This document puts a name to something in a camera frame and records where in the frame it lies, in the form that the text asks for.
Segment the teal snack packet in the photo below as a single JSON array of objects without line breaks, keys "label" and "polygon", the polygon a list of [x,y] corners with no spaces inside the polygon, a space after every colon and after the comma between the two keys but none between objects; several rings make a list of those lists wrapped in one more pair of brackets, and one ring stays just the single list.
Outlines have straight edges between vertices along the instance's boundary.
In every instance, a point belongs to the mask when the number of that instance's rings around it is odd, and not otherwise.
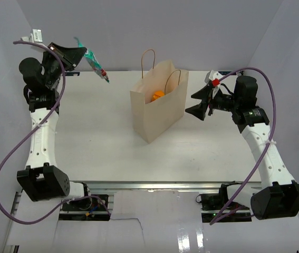
[{"label": "teal snack packet", "polygon": [[108,77],[105,69],[100,65],[100,63],[98,62],[97,58],[95,57],[95,54],[93,53],[93,51],[90,50],[88,47],[84,46],[77,37],[74,37],[74,39],[76,40],[78,47],[86,48],[84,57],[85,57],[86,61],[88,62],[88,64],[93,69],[94,73],[97,74],[101,79],[104,79],[107,83],[110,83],[109,77]]}]

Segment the orange gummy snack bag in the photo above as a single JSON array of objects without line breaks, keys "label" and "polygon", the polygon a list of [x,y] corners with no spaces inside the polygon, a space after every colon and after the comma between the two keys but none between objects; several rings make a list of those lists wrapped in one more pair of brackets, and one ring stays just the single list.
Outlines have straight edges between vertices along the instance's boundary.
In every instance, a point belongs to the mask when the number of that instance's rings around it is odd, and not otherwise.
[{"label": "orange gummy snack bag", "polygon": [[151,102],[163,97],[165,95],[164,91],[155,91],[151,97]]}]

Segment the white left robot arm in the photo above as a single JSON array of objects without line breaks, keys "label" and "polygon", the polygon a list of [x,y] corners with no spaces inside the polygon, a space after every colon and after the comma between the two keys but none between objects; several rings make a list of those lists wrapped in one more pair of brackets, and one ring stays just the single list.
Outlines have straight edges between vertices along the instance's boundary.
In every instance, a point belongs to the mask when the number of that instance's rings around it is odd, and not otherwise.
[{"label": "white left robot arm", "polygon": [[55,43],[42,46],[42,60],[22,60],[19,71],[25,82],[24,97],[31,116],[33,133],[25,169],[17,172],[17,180],[34,202],[54,198],[74,199],[80,210],[92,204],[84,183],[74,183],[60,170],[55,158],[55,134],[59,119],[61,93],[59,81],[66,71],[73,71],[86,51],[83,47],[61,47]]}]

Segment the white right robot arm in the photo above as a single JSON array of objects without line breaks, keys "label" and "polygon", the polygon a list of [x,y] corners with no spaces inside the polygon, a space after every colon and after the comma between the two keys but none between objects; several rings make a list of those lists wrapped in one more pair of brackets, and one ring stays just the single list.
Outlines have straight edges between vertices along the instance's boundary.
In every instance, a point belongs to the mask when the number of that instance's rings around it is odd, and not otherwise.
[{"label": "white right robot arm", "polygon": [[256,104],[256,79],[239,76],[234,91],[228,94],[220,90],[221,86],[219,79],[206,78],[205,87],[192,95],[201,102],[187,108],[186,112],[200,120],[212,115],[214,110],[230,112],[255,159],[262,188],[257,191],[245,186],[244,182],[224,183],[219,189],[219,205],[231,210],[240,204],[249,208],[258,220],[296,216],[299,183],[287,170],[278,152],[265,111]]}]

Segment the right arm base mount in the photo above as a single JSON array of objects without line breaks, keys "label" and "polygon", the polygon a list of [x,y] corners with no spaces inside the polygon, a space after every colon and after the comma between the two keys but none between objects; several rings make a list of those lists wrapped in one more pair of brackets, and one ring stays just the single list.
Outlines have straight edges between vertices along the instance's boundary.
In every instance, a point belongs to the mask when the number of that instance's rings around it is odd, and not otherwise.
[{"label": "right arm base mount", "polygon": [[[201,206],[201,218],[203,223],[210,223],[224,205],[224,202],[219,193],[199,194],[196,196],[195,201]],[[250,212],[250,209],[247,207],[241,208],[241,205],[235,202],[232,202],[229,207],[227,207],[227,209],[223,212],[223,215],[237,208],[240,209],[235,213],[232,213],[229,216],[223,218],[219,222],[228,223],[252,221],[253,216]]]}]

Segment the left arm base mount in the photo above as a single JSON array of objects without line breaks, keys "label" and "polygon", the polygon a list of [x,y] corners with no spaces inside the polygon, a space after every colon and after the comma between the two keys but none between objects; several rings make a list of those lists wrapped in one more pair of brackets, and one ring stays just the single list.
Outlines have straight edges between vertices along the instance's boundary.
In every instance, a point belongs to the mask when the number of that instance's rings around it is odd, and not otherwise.
[{"label": "left arm base mount", "polygon": [[63,204],[60,208],[60,221],[109,221],[109,212],[112,212],[113,197],[107,194],[98,194],[97,198],[87,198]]}]

